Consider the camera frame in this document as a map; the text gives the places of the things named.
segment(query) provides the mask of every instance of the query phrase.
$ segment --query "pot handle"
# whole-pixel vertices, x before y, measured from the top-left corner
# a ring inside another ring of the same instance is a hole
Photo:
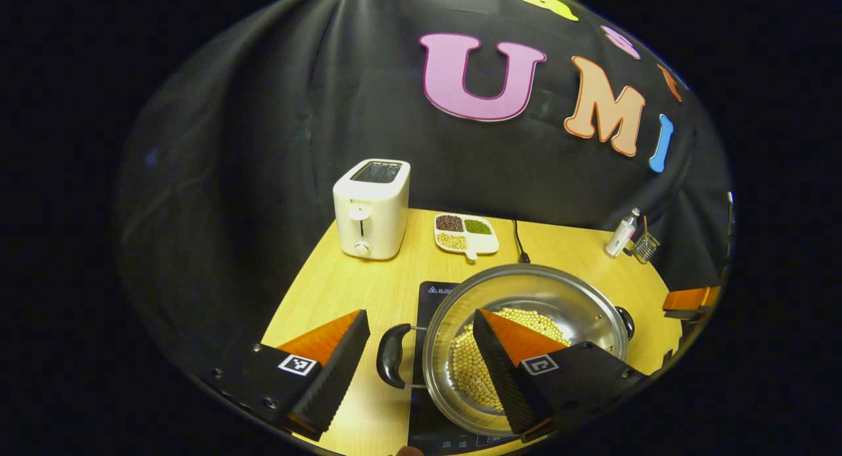
[[[623,318],[623,323],[626,325],[626,335],[629,336],[629,340],[632,340],[632,336],[634,336],[634,319],[632,319],[632,316],[629,315],[629,312],[625,308],[620,306],[614,308],[617,308],[617,313],[620,313],[620,318]]]
[[[397,369],[401,366],[403,360],[403,336],[409,333],[409,330],[423,330],[426,328],[418,328],[408,324],[398,324],[392,326],[380,339],[380,345],[377,347],[377,374],[383,379],[383,382],[396,387],[397,389],[426,389],[426,385],[406,384]]]

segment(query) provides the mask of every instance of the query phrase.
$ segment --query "stainless steel pot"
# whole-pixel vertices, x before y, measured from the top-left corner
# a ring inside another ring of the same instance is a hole
[[[451,342],[472,323],[474,311],[502,308],[535,310],[552,319],[572,344],[592,342],[623,361],[634,335],[628,312],[577,277],[542,265],[501,265],[457,286],[436,309],[427,328],[398,324],[384,333],[377,351],[378,374],[398,389],[427,387],[439,410],[469,432],[511,435],[505,414],[476,405],[455,389],[450,373]],[[397,372],[403,358],[401,340],[412,329],[427,333],[422,350],[426,384],[422,385],[405,384]]]

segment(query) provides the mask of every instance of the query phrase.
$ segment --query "black cable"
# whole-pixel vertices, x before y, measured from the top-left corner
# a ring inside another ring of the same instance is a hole
[[[512,219],[514,222],[514,239],[518,242],[518,252],[520,252],[520,263],[521,264],[529,264],[529,255],[524,252],[524,246],[520,243],[520,234],[518,234],[518,222],[516,219]]]

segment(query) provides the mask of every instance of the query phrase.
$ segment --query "white bottle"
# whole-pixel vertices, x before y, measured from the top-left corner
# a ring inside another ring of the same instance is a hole
[[[620,225],[617,226],[617,231],[611,236],[611,240],[605,244],[605,254],[611,257],[620,255],[626,243],[632,238],[634,232],[637,230],[637,218],[640,216],[640,210],[636,208],[631,210],[631,215],[623,217]]]

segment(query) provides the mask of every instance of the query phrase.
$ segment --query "wooden table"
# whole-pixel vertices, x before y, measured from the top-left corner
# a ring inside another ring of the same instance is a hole
[[[470,263],[465,255],[436,246],[432,231],[436,214],[410,210],[400,252],[390,261],[367,261],[343,253],[334,223],[268,325],[262,344],[277,346],[356,309],[368,313],[371,337],[360,365],[330,429],[314,444],[348,456],[387,456],[406,445],[411,392],[395,389],[377,375],[377,344],[383,333],[395,324],[415,324],[421,282],[463,282],[481,270],[518,260],[511,221],[489,217],[500,249]],[[641,265],[624,254],[615,259],[605,255],[603,247],[611,233],[534,222],[518,222],[518,233],[533,263],[580,277],[631,313],[637,327],[626,358],[631,366],[650,374],[661,368],[664,354],[678,350],[680,322],[664,318],[661,309],[668,292],[664,282],[650,264]],[[412,382],[414,348],[410,333],[403,340],[400,367],[406,382]],[[513,441],[471,454],[493,456],[523,446]]]

